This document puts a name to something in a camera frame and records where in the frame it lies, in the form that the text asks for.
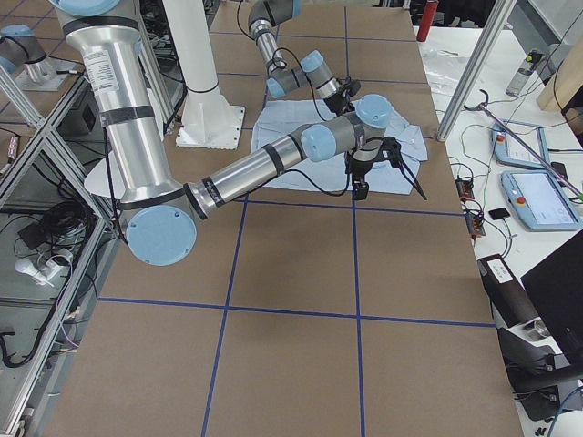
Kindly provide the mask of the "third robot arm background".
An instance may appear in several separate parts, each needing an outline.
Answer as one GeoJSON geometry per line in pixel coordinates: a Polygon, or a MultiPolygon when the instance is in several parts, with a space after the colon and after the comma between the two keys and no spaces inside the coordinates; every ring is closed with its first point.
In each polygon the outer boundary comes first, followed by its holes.
{"type": "Polygon", "coordinates": [[[1,66],[9,73],[44,59],[46,51],[28,25],[8,25],[1,29],[1,66]]]}

